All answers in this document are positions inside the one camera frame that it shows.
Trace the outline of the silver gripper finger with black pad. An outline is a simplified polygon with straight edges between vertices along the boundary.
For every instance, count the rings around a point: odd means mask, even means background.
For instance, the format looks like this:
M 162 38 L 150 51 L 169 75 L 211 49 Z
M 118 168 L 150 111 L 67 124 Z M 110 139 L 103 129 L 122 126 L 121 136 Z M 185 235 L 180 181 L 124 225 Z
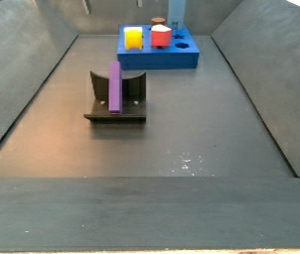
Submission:
M 82 4 L 83 4 L 83 9 L 85 9 L 86 15 L 90 15 L 90 4 L 89 4 L 89 0 L 82 0 Z

